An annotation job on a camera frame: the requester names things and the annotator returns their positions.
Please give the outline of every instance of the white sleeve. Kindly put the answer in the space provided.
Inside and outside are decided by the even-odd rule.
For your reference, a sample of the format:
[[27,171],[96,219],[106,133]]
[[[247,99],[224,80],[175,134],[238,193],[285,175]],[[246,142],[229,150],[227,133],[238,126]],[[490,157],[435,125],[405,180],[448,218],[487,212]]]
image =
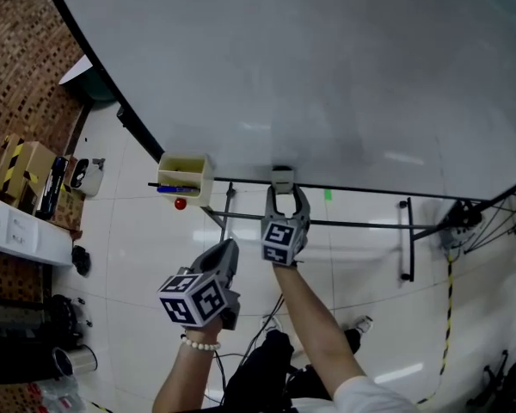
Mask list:
[[351,378],[335,392],[333,401],[339,413],[416,413],[418,409],[401,395],[366,376]]

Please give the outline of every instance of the whiteboard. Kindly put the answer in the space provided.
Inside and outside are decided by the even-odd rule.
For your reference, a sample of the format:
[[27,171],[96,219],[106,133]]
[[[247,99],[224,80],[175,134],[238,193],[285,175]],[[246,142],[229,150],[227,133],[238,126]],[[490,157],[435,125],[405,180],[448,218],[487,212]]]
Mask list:
[[516,182],[516,0],[65,0],[165,151],[215,176],[490,198]]

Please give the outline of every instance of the white tile floor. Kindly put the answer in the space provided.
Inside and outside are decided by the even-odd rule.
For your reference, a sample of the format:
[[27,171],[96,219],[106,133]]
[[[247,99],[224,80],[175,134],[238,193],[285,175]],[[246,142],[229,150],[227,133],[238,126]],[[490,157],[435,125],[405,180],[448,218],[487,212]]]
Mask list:
[[[84,205],[79,243],[92,255],[92,269],[88,278],[74,269],[57,269],[54,290],[84,298],[94,323],[86,343],[96,352],[99,368],[80,378],[83,397],[115,413],[144,412],[151,411],[181,333],[155,291],[215,244],[219,228],[200,209],[178,212],[147,187],[156,165],[116,120],[116,110],[111,105],[90,114],[75,153],[107,159],[100,193]],[[233,211],[263,212],[265,187],[235,188]],[[225,184],[214,186],[214,208],[223,209],[225,190]],[[325,200],[322,190],[305,193],[314,219],[407,221],[397,207],[404,198],[398,196],[334,191],[332,200]],[[426,223],[436,201],[413,202],[416,223]],[[230,229],[241,249],[233,289],[242,295],[242,308],[236,331],[223,333],[221,342],[223,353],[242,353],[260,315],[271,311],[280,292],[271,268],[260,259],[258,223],[232,220]],[[413,401],[437,390],[422,409],[458,411],[478,393],[483,367],[496,365],[503,349],[510,352],[509,362],[516,360],[516,236],[501,237],[454,264],[451,346],[441,381],[447,267],[435,249],[435,236],[416,244],[416,281],[405,284],[398,277],[409,267],[406,231],[312,226],[309,239],[300,270],[325,305],[341,323],[362,314],[375,320],[357,353],[359,362],[371,377]],[[285,308],[280,313],[286,314]],[[289,317],[280,319],[291,331]],[[237,357],[224,359],[228,376],[237,365]],[[213,366],[209,388],[220,387]]]

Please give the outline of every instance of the black pants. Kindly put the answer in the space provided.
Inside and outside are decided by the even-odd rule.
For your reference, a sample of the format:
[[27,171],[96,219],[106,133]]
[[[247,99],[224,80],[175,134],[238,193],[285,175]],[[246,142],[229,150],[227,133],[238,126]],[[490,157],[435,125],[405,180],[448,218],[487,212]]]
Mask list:
[[[346,330],[353,353],[361,345],[361,334],[356,329]],[[281,405],[285,398],[320,398],[330,400],[319,375],[312,366],[294,373],[286,383],[286,375],[294,368],[291,357],[294,348],[287,334],[278,330],[267,333],[264,343],[257,348],[231,377],[224,394],[227,408],[241,411],[261,411]]]

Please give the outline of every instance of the human arm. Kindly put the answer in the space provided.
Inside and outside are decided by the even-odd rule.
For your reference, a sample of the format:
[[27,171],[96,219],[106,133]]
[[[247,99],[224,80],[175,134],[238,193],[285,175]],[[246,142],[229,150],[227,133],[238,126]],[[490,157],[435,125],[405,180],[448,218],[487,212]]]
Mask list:
[[[200,330],[187,330],[187,338],[200,344],[216,344],[222,320],[216,317]],[[153,404],[153,413],[200,409],[214,352],[181,344],[175,363]]]
[[348,379],[365,376],[335,318],[296,268],[273,265],[292,325],[331,397]]

